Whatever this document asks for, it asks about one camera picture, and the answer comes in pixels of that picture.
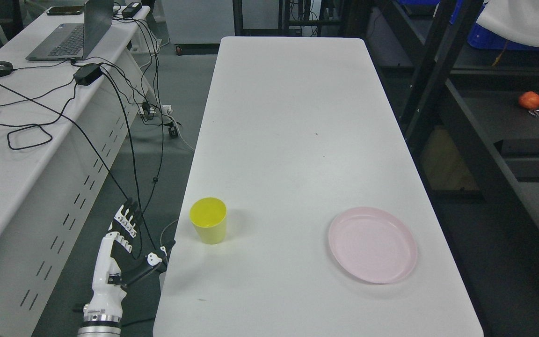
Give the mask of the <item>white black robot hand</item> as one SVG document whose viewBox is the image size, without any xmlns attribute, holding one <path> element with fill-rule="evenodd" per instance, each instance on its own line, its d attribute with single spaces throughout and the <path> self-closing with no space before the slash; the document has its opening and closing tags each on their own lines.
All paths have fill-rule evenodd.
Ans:
<svg viewBox="0 0 539 337">
<path fill-rule="evenodd" d="M 83 308 L 83 327 L 103 325 L 119 328 L 123 315 L 122 300 L 128 286 L 168 262 L 174 240 L 160 244 L 159 249 L 145 255 L 135 269 L 121 271 L 113 252 L 130 254 L 133 250 L 132 240 L 137 237 L 139 226 L 143 223 L 143 213 L 132 198 L 126 200 L 114 214 L 99 245 L 92 281 L 93 297 Z"/>
</svg>

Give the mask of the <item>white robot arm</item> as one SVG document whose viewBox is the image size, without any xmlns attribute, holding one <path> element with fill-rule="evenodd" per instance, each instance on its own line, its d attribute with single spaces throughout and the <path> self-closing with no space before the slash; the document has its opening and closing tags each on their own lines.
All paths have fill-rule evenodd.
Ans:
<svg viewBox="0 0 539 337">
<path fill-rule="evenodd" d="M 78 337 L 119 337 L 121 326 L 113 321 L 83 322 L 77 332 Z"/>
</svg>

